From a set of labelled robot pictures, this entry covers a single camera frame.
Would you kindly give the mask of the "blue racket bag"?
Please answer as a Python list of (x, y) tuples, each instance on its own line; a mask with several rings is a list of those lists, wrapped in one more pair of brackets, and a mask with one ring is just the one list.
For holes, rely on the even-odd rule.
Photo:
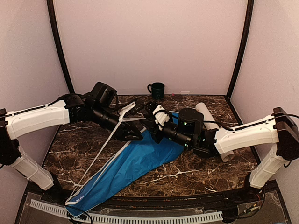
[(65, 207), (69, 213), (75, 217), (80, 216), (148, 172), (176, 160), (183, 153), (183, 146), (166, 138), (156, 143), (148, 130), (143, 128), (141, 132), (141, 141), (125, 143), (66, 201)]

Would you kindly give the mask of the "white shuttlecock tube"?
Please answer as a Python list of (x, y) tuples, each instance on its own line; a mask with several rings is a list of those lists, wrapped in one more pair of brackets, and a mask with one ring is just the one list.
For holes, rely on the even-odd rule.
[[(215, 123), (213, 116), (203, 102), (196, 104), (195, 109), (197, 112), (200, 112), (204, 116), (204, 126), (207, 130), (219, 129), (219, 125)], [(220, 157), (223, 162), (228, 162), (234, 158), (235, 154), (233, 151), (228, 153), (220, 154)]]

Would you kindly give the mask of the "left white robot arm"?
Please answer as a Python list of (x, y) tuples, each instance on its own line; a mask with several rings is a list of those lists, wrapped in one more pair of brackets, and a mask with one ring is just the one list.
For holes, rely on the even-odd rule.
[(66, 94), (52, 103), (7, 113), (0, 111), (0, 164), (11, 166), (34, 182), (55, 203), (63, 203), (66, 193), (57, 177), (37, 164), (20, 147), (18, 137), (51, 126), (77, 122), (93, 122), (111, 131), (119, 141), (140, 141), (141, 131), (131, 122), (116, 115), (109, 105), (116, 94)]

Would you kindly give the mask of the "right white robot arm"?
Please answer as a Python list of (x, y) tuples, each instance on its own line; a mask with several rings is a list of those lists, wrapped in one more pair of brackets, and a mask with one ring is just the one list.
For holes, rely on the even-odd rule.
[(281, 107), (255, 122), (232, 128), (216, 122), (204, 103), (195, 108), (184, 108), (175, 116), (161, 105), (148, 108), (142, 125), (159, 143), (163, 138), (191, 149), (194, 154), (211, 158), (230, 154), (233, 150), (262, 144), (272, 144), (262, 162), (249, 175), (248, 185), (239, 191), (238, 198), (249, 202), (256, 196), (256, 189), (285, 165), (299, 157), (299, 131), (292, 114)]

